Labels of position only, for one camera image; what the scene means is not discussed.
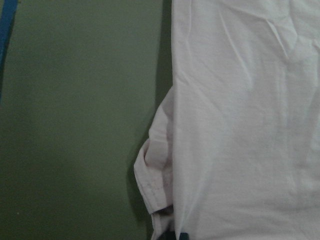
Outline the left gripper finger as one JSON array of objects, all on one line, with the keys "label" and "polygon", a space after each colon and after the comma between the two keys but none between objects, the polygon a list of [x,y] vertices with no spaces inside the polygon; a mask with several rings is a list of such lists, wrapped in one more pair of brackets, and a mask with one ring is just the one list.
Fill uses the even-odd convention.
[{"label": "left gripper finger", "polygon": [[189,234],[186,232],[180,233],[179,237],[176,236],[174,231],[166,231],[164,233],[164,240],[189,240]]}]

